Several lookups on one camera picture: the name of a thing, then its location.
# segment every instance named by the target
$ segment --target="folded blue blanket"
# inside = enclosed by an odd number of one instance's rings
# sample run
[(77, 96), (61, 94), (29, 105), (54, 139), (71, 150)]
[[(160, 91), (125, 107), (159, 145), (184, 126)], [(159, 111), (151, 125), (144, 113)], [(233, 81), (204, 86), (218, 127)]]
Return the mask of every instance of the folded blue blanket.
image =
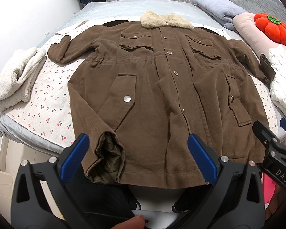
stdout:
[(198, 4), (202, 10), (209, 13), (215, 20), (230, 30), (235, 30), (232, 23), (234, 16), (247, 12), (228, 0), (192, 0), (191, 2), (192, 4)]

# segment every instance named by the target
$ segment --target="cherry print sheet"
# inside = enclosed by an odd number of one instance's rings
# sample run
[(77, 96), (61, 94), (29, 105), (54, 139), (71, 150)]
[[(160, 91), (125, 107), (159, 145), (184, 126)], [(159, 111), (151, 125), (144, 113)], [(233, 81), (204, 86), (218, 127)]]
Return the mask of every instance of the cherry print sheet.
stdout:
[[(70, 32), (52, 36), (43, 47), (48, 50), (52, 43), (59, 43), (65, 35), (70, 35), (71, 39), (73, 39), (93, 25), (102, 25), (114, 20), (137, 21), (139, 18), (139, 16), (124, 16), (87, 21)], [(192, 24), (195, 27), (202, 26), (211, 29), (227, 39), (231, 39), (225, 30), (198, 23)], [(67, 83), (74, 71), (87, 56), (88, 54), (86, 53), (67, 65), (58, 65), (47, 59), (33, 86), (31, 100), (28, 103), (20, 102), (5, 110), (4, 113), (30, 132), (58, 146), (58, 149), (55, 148), (54, 151), (61, 152), (62, 148), (60, 149), (60, 147), (65, 148), (70, 146), (75, 140), (75, 135)], [(264, 103), (270, 128), (277, 134), (278, 123), (275, 112), (269, 97), (267, 98), (264, 95), (267, 94), (266, 88), (264, 85), (260, 85), (262, 83), (259, 80), (254, 77), (252, 78)]]

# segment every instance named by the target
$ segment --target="pink pillow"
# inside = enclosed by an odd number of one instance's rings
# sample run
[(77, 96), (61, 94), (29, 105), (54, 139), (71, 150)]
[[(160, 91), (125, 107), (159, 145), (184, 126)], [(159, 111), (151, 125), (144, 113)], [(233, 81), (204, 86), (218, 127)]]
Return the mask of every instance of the pink pillow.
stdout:
[(252, 13), (239, 14), (234, 17), (233, 25), (257, 57), (260, 58), (262, 53), (267, 57), (269, 48), (276, 48), (278, 45), (281, 45), (286, 50), (285, 45), (275, 43), (256, 27), (254, 16), (255, 14)]

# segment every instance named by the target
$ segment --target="gray quilted headboard cover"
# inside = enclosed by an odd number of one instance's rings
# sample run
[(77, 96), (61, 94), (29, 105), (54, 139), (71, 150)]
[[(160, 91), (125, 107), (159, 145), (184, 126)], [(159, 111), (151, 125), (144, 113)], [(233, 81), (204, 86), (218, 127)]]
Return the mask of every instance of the gray quilted headboard cover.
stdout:
[(286, 24), (286, 9), (274, 0), (229, 0), (250, 13), (267, 13)]

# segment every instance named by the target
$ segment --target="coat button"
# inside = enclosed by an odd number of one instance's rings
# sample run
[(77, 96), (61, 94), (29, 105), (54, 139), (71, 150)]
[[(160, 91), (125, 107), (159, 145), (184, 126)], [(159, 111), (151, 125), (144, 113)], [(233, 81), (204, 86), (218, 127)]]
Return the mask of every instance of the coat button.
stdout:
[(124, 100), (125, 102), (130, 102), (131, 97), (130, 97), (129, 95), (124, 96), (123, 100)]

